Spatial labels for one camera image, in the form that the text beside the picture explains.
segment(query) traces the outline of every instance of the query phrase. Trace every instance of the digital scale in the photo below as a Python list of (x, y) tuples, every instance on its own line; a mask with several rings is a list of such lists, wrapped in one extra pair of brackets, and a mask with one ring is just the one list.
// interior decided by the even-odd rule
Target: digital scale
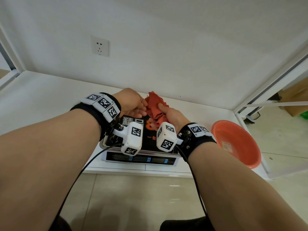
[[(137, 122), (143, 126), (142, 147), (139, 153), (135, 156), (124, 155), (121, 152), (121, 147), (113, 147), (109, 151), (102, 153), (101, 159), (109, 162), (123, 163), (142, 163), (142, 164), (160, 164), (176, 166), (181, 155), (174, 148), (171, 152), (164, 152), (156, 147), (156, 131), (150, 127), (149, 116), (142, 118), (132, 118), (123, 116), (120, 119), (120, 124), (127, 126), (130, 122)], [(110, 134), (105, 136), (99, 143), (102, 149), (112, 146), (117, 143), (122, 143), (123, 138)]]

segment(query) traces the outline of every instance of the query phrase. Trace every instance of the red towel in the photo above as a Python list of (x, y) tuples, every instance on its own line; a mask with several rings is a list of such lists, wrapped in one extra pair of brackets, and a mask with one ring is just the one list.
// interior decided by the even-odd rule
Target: red towel
[(166, 115), (158, 109), (158, 104), (162, 103), (164, 106), (169, 107), (169, 105), (164, 102), (164, 100), (159, 97), (155, 92), (149, 92), (149, 96), (145, 98), (148, 103), (147, 114), (156, 120), (156, 127), (159, 128), (162, 122), (168, 122)]

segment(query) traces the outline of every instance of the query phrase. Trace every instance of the plastic bowl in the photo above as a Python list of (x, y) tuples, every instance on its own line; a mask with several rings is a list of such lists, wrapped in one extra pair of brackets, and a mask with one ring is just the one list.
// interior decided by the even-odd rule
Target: plastic bowl
[(213, 124), (212, 133), (220, 147), (248, 168), (253, 169), (260, 165), (260, 149), (252, 136), (242, 127), (227, 120), (220, 120)]

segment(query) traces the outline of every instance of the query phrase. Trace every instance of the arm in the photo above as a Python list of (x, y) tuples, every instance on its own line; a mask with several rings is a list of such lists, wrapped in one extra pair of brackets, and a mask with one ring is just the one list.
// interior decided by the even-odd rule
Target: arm
[[(177, 133), (190, 123), (178, 110), (163, 105), (159, 109)], [(216, 143), (199, 145), (188, 161), (216, 231), (308, 230), (273, 187)]]
[[(134, 90), (113, 96), (121, 115), (146, 115)], [(81, 109), (0, 136), (0, 230), (48, 230), (99, 137), (98, 122)]]

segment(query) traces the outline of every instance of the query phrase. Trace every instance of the electrical outlet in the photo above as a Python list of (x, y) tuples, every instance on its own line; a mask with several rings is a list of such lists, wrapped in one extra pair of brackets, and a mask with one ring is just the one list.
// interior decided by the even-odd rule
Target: electrical outlet
[(109, 57), (109, 40), (91, 36), (92, 53)]

